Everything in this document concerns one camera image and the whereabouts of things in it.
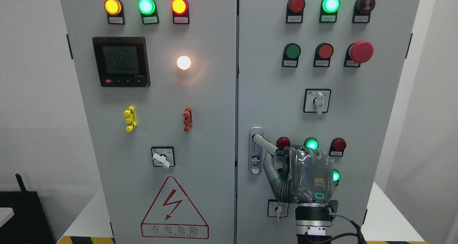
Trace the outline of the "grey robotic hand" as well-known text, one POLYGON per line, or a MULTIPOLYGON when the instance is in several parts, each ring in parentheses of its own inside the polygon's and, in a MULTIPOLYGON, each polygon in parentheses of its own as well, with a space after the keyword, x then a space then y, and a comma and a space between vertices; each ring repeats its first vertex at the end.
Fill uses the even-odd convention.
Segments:
POLYGON ((276 199, 283 203, 327 205, 334 191, 333 162, 321 150, 294 145, 288 152, 291 180, 281 179, 273 156, 262 163, 276 199))

